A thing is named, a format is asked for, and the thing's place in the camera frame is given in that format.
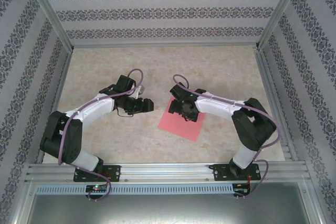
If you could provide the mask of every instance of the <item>metal panel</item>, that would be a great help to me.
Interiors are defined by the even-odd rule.
[[[13,218],[9,223],[27,223],[36,195],[36,185],[24,185]]]
[[[186,164],[118,164],[121,165],[120,182],[113,184],[198,184],[222,183],[214,181],[213,171],[208,168],[213,163]],[[266,165],[259,162],[261,174]],[[301,182],[310,180],[305,162],[269,162],[266,183]],[[74,167],[56,164],[30,165],[25,183],[34,184],[78,184],[73,182]]]
[[[113,185],[112,195],[233,194],[232,184]],[[37,195],[85,195],[86,185],[39,185]]]
[[[253,198],[231,195],[115,195],[102,202],[84,196],[37,195],[28,223],[309,223],[297,185],[265,184]]]

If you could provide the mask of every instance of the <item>enclosure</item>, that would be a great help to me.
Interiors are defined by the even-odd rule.
[[[1,222],[336,223],[335,14],[335,0],[0,0]],[[134,68],[154,110],[83,131],[83,148],[120,166],[89,202],[95,183],[39,149],[48,118]],[[209,169],[239,149],[232,122],[206,114],[193,140],[158,127],[177,73],[192,90],[256,98],[279,123],[253,196]]]

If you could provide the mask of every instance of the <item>marble floor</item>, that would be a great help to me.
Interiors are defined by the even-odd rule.
[[[143,98],[154,111],[121,118],[109,113],[84,132],[82,147],[105,163],[228,162],[240,146],[232,122],[207,114],[197,142],[159,129],[158,123],[174,86],[172,76],[186,76],[193,90],[206,89],[233,100],[258,99],[270,112],[256,59],[250,46],[132,47],[75,49],[58,110],[65,112],[89,101],[133,68],[144,72]],[[131,76],[140,79],[138,73]],[[278,143],[259,157],[284,161]],[[45,155],[44,163],[57,160]]]

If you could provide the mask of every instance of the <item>purple cable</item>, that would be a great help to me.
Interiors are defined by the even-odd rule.
[[[262,183],[262,182],[265,180],[265,178],[266,178],[266,175],[267,175],[267,173],[268,173],[268,167],[269,167],[269,164],[268,164],[268,162],[267,162],[265,159],[259,159],[259,160],[256,160],[256,162],[261,162],[261,161],[265,162],[265,164],[266,164],[266,170],[265,170],[265,173],[264,173],[264,175],[262,176],[260,182],[258,183],[258,185],[256,185],[256,187],[253,189],[253,191],[250,192],[250,193],[249,193],[248,195],[246,195],[246,196],[244,196],[243,194],[237,193],[237,192],[235,192],[235,194],[237,194],[237,195],[239,195],[239,196],[242,196],[242,197],[245,199],[245,198],[250,197],[252,194],[254,194],[254,193],[256,192],[256,190],[258,190],[258,188],[260,187],[261,183]]]
[[[265,113],[264,111],[261,111],[261,110],[259,110],[259,109],[252,108],[252,107],[250,107],[250,106],[246,106],[246,105],[244,105],[244,104],[235,103],[235,102],[232,102],[232,101],[230,101],[230,100],[226,100],[226,99],[224,99],[224,98],[210,97],[210,96],[205,95],[205,94],[197,93],[197,92],[195,92],[195,91],[190,90],[189,88],[186,88],[186,87],[180,85],[179,82],[176,80],[176,77],[181,77],[181,78],[183,78],[183,79],[187,82],[187,86],[189,86],[189,82],[188,82],[188,80],[187,80],[183,75],[181,75],[181,74],[175,74],[175,75],[173,75],[173,80],[174,80],[174,82],[175,82],[180,88],[182,88],[182,89],[184,89],[184,90],[186,90],[186,91],[188,91],[188,92],[190,92],[190,93],[192,93],[192,94],[198,95],[198,96],[200,96],[200,97],[205,97],[205,98],[208,98],[208,99],[213,99],[213,100],[216,100],[216,101],[219,101],[219,102],[228,103],[228,104],[230,104],[230,105],[238,106],[238,107],[241,107],[241,108],[244,108],[244,109],[248,109],[248,110],[255,111],[255,112],[257,112],[257,113],[259,113],[259,114],[261,114],[261,115],[267,117],[268,119],[270,119],[270,120],[272,121],[272,123],[276,126],[276,128],[277,128],[277,130],[278,130],[278,136],[277,136],[277,138],[276,138],[272,143],[263,145],[262,148],[260,148],[260,149],[258,150],[258,152],[256,153],[256,155],[253,157],[253,160],[254,160],[254,161],[256,161],[257,156],[260,154],[260,152],[261,152],[264,148],[267,148],[267,147],[270,147],[270,146],[272,146],[272,145],[275,145],[275,144],[282,138],[282,130],[281,130],[281,128],[280,128],[279,123],[278,123],[272,116],[270,116],[269,114]],[[266,160],[264,160],[264,159],[259,159],[259,160],[257,160],[257,162],[258,162],[258,161],[263,161],[263,162],[266,163],[266,170],[265,170],[265,173],[264,173],[263,177],[261,178],[260,182],[258,183],[258,185],[255,187],[255,189],[254,189],[248,196],[250,196],[251,194],[253,194],[253,193],[260,187],[261,183],[262,183],[262,182],[264,181],[264,179],[266,178],[266,175],[267,175],[267,172],[268,172],[268,166],[269,166],[269,165],[268,165],[268,162],[267,162]]]
[[[104,194],[103,196],[101,196],[99,199],[92,199],[92,198],[90,198],[90,195],[91,195],[91,193],[93,192],[93,190],[89,191],[89,194],[88,194],[88,199],[89,199],[89,201],[97,202],[97,201],[100,201],[100,200],[106,198],[106,197],[110,194],[110,192],[111,192],[111,190],[112,190],[112,185],[111,185],[111,181],[110,181],[107,177],[105,177],[105,176],[103,176],[103,175],[101,175],[101,174],[99,174],[99,173],[95,173],[95,172],[92,172],[92,171],[90,171],[90,170],[86,170],[86,169],[84,169],[84,168],[78,167],[78,166],[76,166],[76,165],[71,165],[71,166],[73,166],[73,167],[75,167],[75,168],[77,168],[77,169],[79,169],[79,170],[82,170],[83,172],[90,173],[90,174],[96,175],[96,176],[98,176],[98,177],[101,177],[101,178],[105,179],[106,182],[107,182],[107,184],[109,185],[109,189],[108,189],[107,193]]]
[[[197,92],[192,91],[192,90],[190,90],[190,89],[188,89],[188,88],[182,86],[181,84],[179,84],[179,82],[176,80],[176,77],[181,77],[181,78],[183,78],[185,81],[187,81],[187,79],[186,79],[183,75],[181,75],[181,74],[174,74],[174,76],[173,76],[173,80],[174,80],[174,82],[175,82],[180,88],[182,88],[182,89],[184,89],[184,90],[186,90],[186,91],[188,91],[188,92],[190,92],[190,93],[192,93],[192,94],[198,95],[198,96],[200,96],[200,97],[205,97],[205,98],[208,98],[208,99],[216,100],[216,101],[219,101],[219,102],[224,102],[224,103],[227,103],[227,104],[230,104],[230,105],[238,106],[238,107],[241,107],[241,108],[244,108],[244,109],[248,109],[248,110],[255,111],[255,112],[257,112],[257,113],[259,113],[259,114],[261,114],[261,115],[267,117],[268,119],[270,119],[270,120],[272,121],[272,123],[276,126],[276,128],[277,128],[277,130],[278,130],[278,136],[277,136],[277,138],[276,138],[272,143],[263,145],[262,148],[260,148],[260,149],[258,150],[258,152],[256,153],[256,155],[254,156],[253,160],[256,159],[256,157],[259,155],[259,153],[260,153],[264,148],[267,148],[267,147],[270,147],[270,146],[272,146],[272,145],[275,145],[275,144],[282,138],[282,130],[281,130],[281,128],[280,128],[279,123],[278,123],[272,116],[270,116],[269,114],[265,113],[264,111],[261,111],[261,110],[259,110],[259,109],[255,109],[255,108],[250,107],[250,106],[246,106],[246,105],[244,105],[244,104],[235,103],[235,102],[233,102],[233,101],[226,100],[226,99],[224,99],[224,98],[210,97],[210,96],[205,95],[205,94],[197,93]]]
[[[89,105],[91,105],[91,104],[93,104],[93,103],[95,103],[95,102],[98,102],[98,101],[100,101],[100,100],[104,100],[104,99],[107,99],[107,98],[119,97],[119,96],[122,96],[122,95],[125,95],[125,94],[129,94],[129,93],[132,92],[132,91],[135,91],[135,90],[142,84],[142,81],[143,81],[143,72],[142,72],[142,70],[139,69],[139,68],[132,69],[132,70],[129,72],[129,74],[128,74],[127,76],[129,77],[130,74],[133,73],[133,72],[135,72],[135,71],[139,71],[139,72],[140,72],[140,74],[141,74],[141,79],[140,79],[139,83],[138,83],[134,88],[132,88],[132,89],[130,89],[129,91],[126,91],[126,92],[122,92],[122,93],[118,93],[118,94],[112,94],[112,95],[107,95],[107,96],[105,96],[105,97],[101,97],[101,98],[98,98],[98,99],[96,99],[96,100],[89,101],[88,103],[86,103],[86,104],[84,104],[82,107],[80,107],[80,108],[79,108],[73,115],[71,115],[71,117],[68,119],[67,123],[66,123],[65,126],[64,126],[64,130],[63,130],[63,134],[62,134],[62,138],[61,138],[61,143],[60,143],[60,146],[59,146],[59,152],[58,152],[58,165],[61,165],[61,164],[62,164],[62,154],[63,154],[63,148],[64,148],[65,136],[66,136],[66,134],[67,134],[67,130],[68,130],[68,127],[69,127],[69,124],[70,124],[71,120],[72,120],[72,119],[73,119],[73,118],[74,118],[74,117],[75,117],[81,110],[85,109],[87,106],[89,106]],[[101,175],[101,174],[95,173],[95,172],[91,172],[91,171],[86,170],[86,169],[81,168],[81,167],[77,167],[77,166],[75,166],[75,167],[78,168],[78,169],[80,169],[80,170],[82,170],[82,171],[84,171],[84,172],[91,173],[91,174],[93,174],[93,175],[99,176],[99,177],[105,179],[105,180],[107,181],[107,183],[109,184],[109,191],[108,191],[105,195],[103,195],[101,198],[96,199],[96,200],[94,200],[94,201],[100,201],[100,200],[104,199],[104,198],[110,193],[110,191],[111,191],[111,182],[109,181],[109,179],[108,179],[107,177],[105,177],[105,176],[103,176],[103,175]]]

